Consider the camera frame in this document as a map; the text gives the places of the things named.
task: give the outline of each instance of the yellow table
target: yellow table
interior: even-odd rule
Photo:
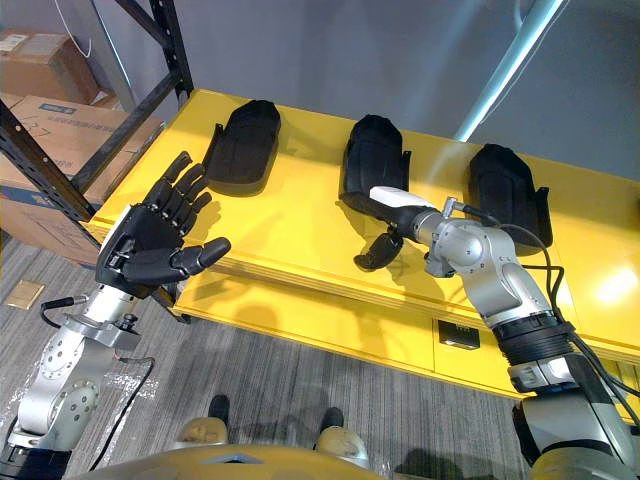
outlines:
[[[198,90],[167,130],[88,224],[104,238],[121,210],[140,201],[152,182],[183,149],[201,159],[215,123],[226,120],[246,99]],[[458,278],[433,279],[423,272],[425,248],[406,242],[387,268],[363,273],[352,261],[383,231],[375,220],[337,202],[339,166],[353,121],[279,107],[282,128],[279,151],[265,190],[258,196],[218,195],[201,214],[188,241],[200,243],[226,235],[233,244],[220,265],[266,280],[364,300],[389,307],[396,317],[421,312],[424,318],[448,319],[484,328]],[[467,165],[480,148],[448,139],[403,132],[404,148],[413,151],[410,190],[441,205],[448,195],[464,197]],[[551,187],[554,245],[550,253],[567,269],[559,303],[565,317],[599,354],[640,362],[640,216],[638,184],[610,175],[524,156],[536,185]],[[528,263],[542,263],[541,255]],[[198,282],[215,274],[205,273]],[[542,284],[542,272],[534,274]],[[192,280],[189,288],[195,285]],[[199,310],[217,318],[212,297],[207,308],[180,298],[178,311]],[[321,340],[298,322],[295,332],[308,343]],[[348,343],[337,331],[334,345]],[[409,344],[403,348],[412,348]],[[367,347],[360,350],[366,357]]]
[[[214,124],[226,123],[245,101],[194,92],[87,228],[102,240],[122,209],[140,201],[181,150],[201,159]],[[407,245],[390,268],[370,274],[353,265],[353,255],[384,228],[337,202],[353,121],[288,107],[279,111],[279,152],[265,190],[250,198],[214,193],[216,201],[187,239],[229,237],[233,249],[220,262],[224,272],[189,280],[174,311],[520,397],[459,279],[423,272],[424,248]],[[464,197],[467,165],[479,146],[414,132],[403,137],[413,151],[412,192],[436,205],[448,195]],[[536,184],[551,187],[550,251],[567,268],[559,298],[565,316],[604,357],[640,363],[638,184],[523,157]],[[540,257],[526,261],[542,263]],[[543,275],[535,276],[542,283]],[[481,347],[468,351],[440,343],[438,319],[482,327]],[[638,387],[634,367],[609,361],[607,368]]]

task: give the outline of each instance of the gray carpet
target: gray carpet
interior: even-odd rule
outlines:
[[[0,301],[20,279],[46,285],[41,301],[93,287],[91,271],[16,240],[5,244],[2,257]],[[236,443],[311,447],[322,414],[338,406],[347,426],[364,439],[380,474],[526,478],[528,467],[510,420],[511,400],[213,322],[179,324],[153,300],[141,302],[135,313],[143,334],[135,355],[156,357],[156,370],[104,463],[168,448],[184,423],[206,414],[214,394],[226,393],[230,439]],[[52,334],[35,308],[0,306],[0,438]],[[72,456],[70,474],[92,463],[143,370],[113,366],[103,403]]]

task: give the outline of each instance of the black rubber pad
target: black rubber pad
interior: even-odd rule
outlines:
[[[362,193],[369,198],[369,191],[375,186],[407,190],[409,157],[408,152],[402,152],[402,135],[389,119],[366,115],[351,130],[343,164],[342,193]],[[359,211],[363,208],[362,202],[349,206]]]
[[[255,195],[265,186],[275,156],[280,114],[266,100],[251,100],[216,126],[203,165],[212,190]]]
[[[535,190],[531,170],[522,159],[509,148],[487,144],[473,157],[470,167],[469,193],[475,207],[502,223],[513,223],[530,230],[546,247],[551,246],[549,189]],[[518,254],[539,250],[528,235],[509,228],[505,230],[516,242],[516,247],[525,247],[518,248]]]

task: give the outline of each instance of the white pipe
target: white pipe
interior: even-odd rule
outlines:
[[[566,1],[536,0],[476,103],[458,128],[454,139],[461,142],[469,139],[543,35],[558,9]]]

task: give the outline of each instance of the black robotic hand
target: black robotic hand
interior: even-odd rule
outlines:
[[[207,185],[202,165],[176,182],[189,163],[187,152],[178,155],[143,202],[132,206],[111,230],[98,256],[98,283],[145,298],[160,285],[200,273],[231,249],[224,237],[180,249],[196,215],[211,201],[209,193],[198,196]]]

